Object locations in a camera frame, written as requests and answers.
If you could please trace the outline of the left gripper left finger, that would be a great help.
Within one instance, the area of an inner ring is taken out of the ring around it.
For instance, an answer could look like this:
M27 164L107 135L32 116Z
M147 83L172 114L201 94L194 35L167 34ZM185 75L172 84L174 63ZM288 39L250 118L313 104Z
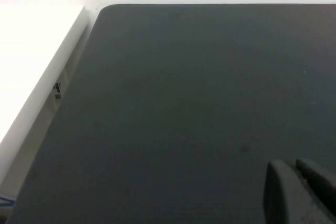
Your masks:
M268 163L263 209L266 223L331 223L296 169L280 159Z

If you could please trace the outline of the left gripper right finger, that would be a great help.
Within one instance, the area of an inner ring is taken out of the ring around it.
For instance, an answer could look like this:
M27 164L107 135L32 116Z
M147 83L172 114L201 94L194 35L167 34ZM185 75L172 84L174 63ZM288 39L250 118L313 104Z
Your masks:
M296 160L296 169L319 209L335 223L335 173L306 158Z

